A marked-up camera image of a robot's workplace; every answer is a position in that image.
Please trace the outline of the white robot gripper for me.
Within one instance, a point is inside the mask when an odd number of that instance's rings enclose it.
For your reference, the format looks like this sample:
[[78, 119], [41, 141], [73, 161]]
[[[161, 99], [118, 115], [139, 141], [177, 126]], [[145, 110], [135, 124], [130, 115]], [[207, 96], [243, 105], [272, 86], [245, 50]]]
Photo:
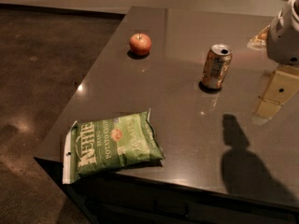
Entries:
[[[270, 60], [299, 64], [299, 0], [289, 0], [272, 20], [247, 44], [249, 49], [267, 50]], [[270, 75], [252, 122], [263, 125], [299, 92], [299, 68], [279, 65]]]

